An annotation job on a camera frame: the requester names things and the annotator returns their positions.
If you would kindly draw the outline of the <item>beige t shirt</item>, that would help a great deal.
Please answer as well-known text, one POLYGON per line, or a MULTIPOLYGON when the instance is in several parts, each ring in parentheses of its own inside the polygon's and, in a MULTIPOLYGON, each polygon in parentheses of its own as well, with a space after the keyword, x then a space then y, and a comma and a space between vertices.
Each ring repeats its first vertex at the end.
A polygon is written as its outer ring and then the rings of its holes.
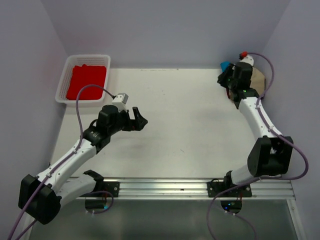
POLYGON ((261 96, 265 91, 266 87, 266 77, 265 75, 258 70, 257 68, 252 68, 252 76, 251 76, 250 87, 257 91, 257 93, 261 96))

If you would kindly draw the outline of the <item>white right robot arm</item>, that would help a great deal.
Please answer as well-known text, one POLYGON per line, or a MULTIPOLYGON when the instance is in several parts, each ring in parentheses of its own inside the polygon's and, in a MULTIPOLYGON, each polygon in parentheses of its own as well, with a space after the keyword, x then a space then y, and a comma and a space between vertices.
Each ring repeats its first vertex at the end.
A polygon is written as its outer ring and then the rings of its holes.
POLYGON ((223 178, 223 192, 235 196, 244 182, 258 177, 279 177, 289 169, 293 140, 282 136, 274 127, 258 102, 259 94, 251 87, 253 66, 247 62, 230 63, 218 76, 218 84, 226 88, 230 100, 245 117, 255 138, 247 157, 247 163, 236 170, 227 172, 223 178))

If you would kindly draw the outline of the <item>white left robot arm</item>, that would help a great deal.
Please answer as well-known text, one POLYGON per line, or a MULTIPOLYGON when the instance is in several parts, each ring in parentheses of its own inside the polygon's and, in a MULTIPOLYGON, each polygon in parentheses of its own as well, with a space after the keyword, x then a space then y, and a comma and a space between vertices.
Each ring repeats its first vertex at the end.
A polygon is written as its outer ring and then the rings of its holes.
POLYGON ((105 105, 89 127, 81 133, 76 144, 56 163, 37 176, 28 174, 20 184, 18 207, 43 225, 51 222, 60 209, 85 194, 99 196, 104 191, 103 177, 93 170, 85 171, 78 179, 69 178, 88 160, 97 155, 121 131, 141 131, 148 120, 137 107, 134 119, 128 110, 105 105))

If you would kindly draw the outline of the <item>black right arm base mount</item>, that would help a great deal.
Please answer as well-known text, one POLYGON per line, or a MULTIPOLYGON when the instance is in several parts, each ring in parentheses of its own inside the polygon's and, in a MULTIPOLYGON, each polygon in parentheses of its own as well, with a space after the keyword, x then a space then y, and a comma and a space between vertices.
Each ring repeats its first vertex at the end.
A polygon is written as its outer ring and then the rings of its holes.
POLYGON ((218 194, 226 190, 228 190, 228 192, 225 192, 224 194, 222 194, 220 196, 221 198, 231 198, 231 197, 250 198, 253 196, 252 190, 249 184, 230 190, 230 188, 233 188, 235 186, 236 185, 233 184, 231 179, 231 171, 228 171, 226 173, 226 175, 223 177, 223 180, 218 178, 213 178, 212 180, 206 183, 207 193, 209 198, 214 198, 218 194))

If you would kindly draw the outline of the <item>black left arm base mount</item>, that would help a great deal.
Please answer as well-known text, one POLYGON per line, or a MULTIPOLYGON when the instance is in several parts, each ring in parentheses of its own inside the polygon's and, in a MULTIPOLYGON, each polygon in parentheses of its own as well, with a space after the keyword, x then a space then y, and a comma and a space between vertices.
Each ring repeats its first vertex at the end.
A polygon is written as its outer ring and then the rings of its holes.
POLYGON ((87 170, 83 174, 90 176, 95 181, 93 190, 91 190, 89 193, 86 193, 85 196, 91 195, 95 197, 107 198, 109 195, 102 193, 102 191, 112 194, 114 198, 119 196, 120 183, 118 181, 105 181, 102 175, 93 170, 87 170))

